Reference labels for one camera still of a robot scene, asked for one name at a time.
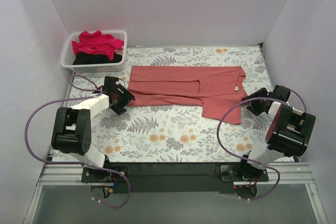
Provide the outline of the white plastic laundry basket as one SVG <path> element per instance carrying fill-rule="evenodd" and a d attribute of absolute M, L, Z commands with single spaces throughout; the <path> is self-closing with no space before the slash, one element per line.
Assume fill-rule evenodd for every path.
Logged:
<path fill-rule="evenodd" d="M 64 46 L 61 65 L 76 73 L 118 71 L 126 58 L 127 42 L 123 30 L 73 33 Z"/>

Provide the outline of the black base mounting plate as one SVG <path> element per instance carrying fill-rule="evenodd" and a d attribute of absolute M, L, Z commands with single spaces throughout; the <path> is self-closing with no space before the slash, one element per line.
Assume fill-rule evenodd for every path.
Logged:
<path fill-rule="evenodd" d="M 116 182 L 114 192 L 178 193 L 219 192 L 233 194 L 234 183 L 253 185 L 267 182 L 264 170 L 244 172 L 238 162 L 229 163 L 106 163 L 106 170 L 85 167 L 81 182 L 107 185 Z"/>

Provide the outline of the salmon pink t-shirt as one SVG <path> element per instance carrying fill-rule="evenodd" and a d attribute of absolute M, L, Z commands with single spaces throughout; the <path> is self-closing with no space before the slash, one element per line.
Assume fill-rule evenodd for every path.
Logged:
<path fill-rule="evenodd" d="M 201 106 L 202 116 L 241 123 L 239 102 L 246 97 L 242 67 L 133 66 L 130 106 Z"/>

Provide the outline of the aluminium frame rail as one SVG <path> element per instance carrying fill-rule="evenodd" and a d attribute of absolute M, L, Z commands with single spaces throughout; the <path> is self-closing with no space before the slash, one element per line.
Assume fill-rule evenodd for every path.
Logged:
<path fill-rule="evenodd" d="M 280 173 L 280 184 L 314 184 L 308 163 L 272 163 Z M 83 167 L 80 165 L 45 165 L 38 185 L 80 185 Z"/>

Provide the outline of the magenta t-shirt in basket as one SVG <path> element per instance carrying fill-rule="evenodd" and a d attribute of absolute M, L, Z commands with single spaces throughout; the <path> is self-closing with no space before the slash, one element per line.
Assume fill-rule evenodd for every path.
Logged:
<path fill-rule="evenodd" d="M 83 31 L 79 34 L 78 40 L 78 42 L 75 40 L 71 42 L 75 54 L 79 52 L 89 55 L 102 54 L 107 55 L 110 59 L 117 50 L 121 50 L 124 46 L 123 40 L 116 39 L 111 34 L 103 34 L 99 30 L 94 33 Z"/>

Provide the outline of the black t-shirt in basket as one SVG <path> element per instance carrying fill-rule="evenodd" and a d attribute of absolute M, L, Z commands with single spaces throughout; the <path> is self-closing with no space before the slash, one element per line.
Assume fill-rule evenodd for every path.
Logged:
<path fill-rule="evenodd" d="M 76 58 L 73 65 L 94 65 L 94 64 L 109 64 L 109 63 L 119 63 L 122 61 L 122 55 L 114 53 L 112 59 L 107 55 L 96 54 L 89 55 L 84 52 L 79 52 L 76 54 Z"/>

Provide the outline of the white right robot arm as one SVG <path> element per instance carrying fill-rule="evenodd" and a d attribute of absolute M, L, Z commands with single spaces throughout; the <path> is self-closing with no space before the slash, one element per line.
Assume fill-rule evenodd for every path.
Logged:
<path fill-rule="evenodd" d="M 253 100 L 247 109 L 253 115 L 263 112 L 273 118 L 265 137 L 265 144 L 248 152 L 240 160 L 237 175 L 242 180 L 258 179 L 266 173 L 266 165 L 282 157 L 301 156 L 307 150 L 316 117 L 305 111 L 301 112 L 287 102 L 293 91 L 287 87 L 276 85 L 272 92 L 261 88 L 255 93 L 242 98 Z"/>

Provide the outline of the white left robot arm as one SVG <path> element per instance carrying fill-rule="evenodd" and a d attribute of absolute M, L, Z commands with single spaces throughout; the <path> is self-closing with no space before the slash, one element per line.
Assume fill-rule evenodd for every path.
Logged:
<path fill-rule="evenodd" d="M 51 138 L 53 149 L 69 154 L 78 161 L 103 168 L 108 158 L 95 148 L 91 142 L 91 120 L 105 110 L 115 114 L 126 113 L 126 106 L 135 100 L 120 79 L 106 76 L 100 87 L 94 85 L 91 96 L 71 107 L 60 107 L 56 112 Z"/>

